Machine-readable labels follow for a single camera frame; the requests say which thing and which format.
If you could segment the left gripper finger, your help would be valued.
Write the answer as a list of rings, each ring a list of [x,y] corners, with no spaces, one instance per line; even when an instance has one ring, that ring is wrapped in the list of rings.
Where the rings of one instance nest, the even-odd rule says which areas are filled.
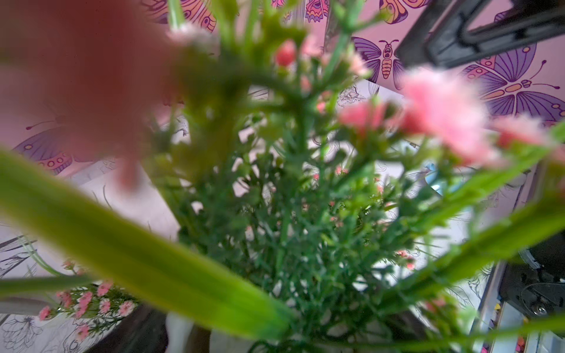
[[[88,353],[165,352],[168,347],[166,314],[140,305]]]

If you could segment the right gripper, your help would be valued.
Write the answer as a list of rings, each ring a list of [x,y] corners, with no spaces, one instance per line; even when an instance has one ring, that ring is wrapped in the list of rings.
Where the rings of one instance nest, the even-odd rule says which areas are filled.
[[[512,1],[504,19],[471,28],[489,1],[431,1],[397,48],[407,69],[452,69],[564,34],[563,1]]]

